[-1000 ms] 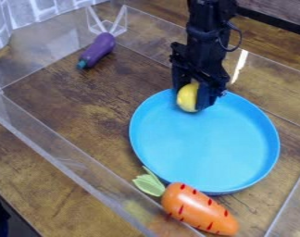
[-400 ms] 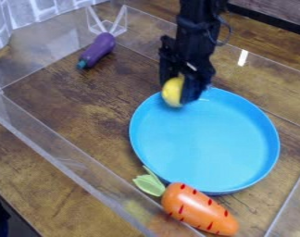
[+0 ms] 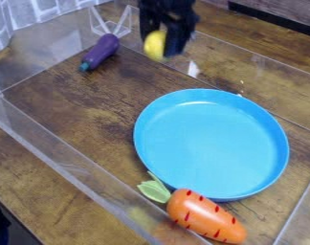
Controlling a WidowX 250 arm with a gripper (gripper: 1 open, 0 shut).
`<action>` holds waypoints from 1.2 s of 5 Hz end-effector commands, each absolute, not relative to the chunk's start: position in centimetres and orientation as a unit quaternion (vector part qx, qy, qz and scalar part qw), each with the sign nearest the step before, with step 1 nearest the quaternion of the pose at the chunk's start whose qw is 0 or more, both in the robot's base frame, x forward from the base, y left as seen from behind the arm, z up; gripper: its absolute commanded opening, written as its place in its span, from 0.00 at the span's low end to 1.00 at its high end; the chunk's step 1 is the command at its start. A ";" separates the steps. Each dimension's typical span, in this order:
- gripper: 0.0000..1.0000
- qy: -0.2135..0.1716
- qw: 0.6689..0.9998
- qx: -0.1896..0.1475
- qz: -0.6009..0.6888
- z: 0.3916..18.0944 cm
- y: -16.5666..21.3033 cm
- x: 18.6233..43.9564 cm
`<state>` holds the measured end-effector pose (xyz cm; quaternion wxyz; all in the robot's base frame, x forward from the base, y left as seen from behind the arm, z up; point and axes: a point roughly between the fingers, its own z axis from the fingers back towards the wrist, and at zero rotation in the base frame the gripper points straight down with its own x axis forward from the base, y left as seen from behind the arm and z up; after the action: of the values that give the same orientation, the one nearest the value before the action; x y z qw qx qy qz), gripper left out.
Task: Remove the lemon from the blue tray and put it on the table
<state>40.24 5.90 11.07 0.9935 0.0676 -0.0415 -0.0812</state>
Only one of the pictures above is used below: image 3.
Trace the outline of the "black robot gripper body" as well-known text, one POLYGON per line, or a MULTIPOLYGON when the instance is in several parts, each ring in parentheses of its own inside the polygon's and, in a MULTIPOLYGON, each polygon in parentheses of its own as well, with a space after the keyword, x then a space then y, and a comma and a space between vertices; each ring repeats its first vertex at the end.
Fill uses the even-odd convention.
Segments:
POLYGON ((139 0, 139 22, 155 25, 160 22, 199 22, 194 5, 196 0, 139 0))

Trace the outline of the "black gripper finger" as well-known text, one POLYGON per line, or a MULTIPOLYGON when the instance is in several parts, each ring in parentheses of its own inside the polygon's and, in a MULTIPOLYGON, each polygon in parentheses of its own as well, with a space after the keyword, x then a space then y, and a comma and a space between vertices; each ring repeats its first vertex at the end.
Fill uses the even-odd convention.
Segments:
POLYGON ((180 55, 184 46, 195 32, 195 21, 171 21, 166 23, 167 36, 164 45, 164 57, 180 55))
POLYGON ((154 12, 142 12, 139 14, 139 35, 146 40, 147 36, 160 29, 160 18, 154 12))

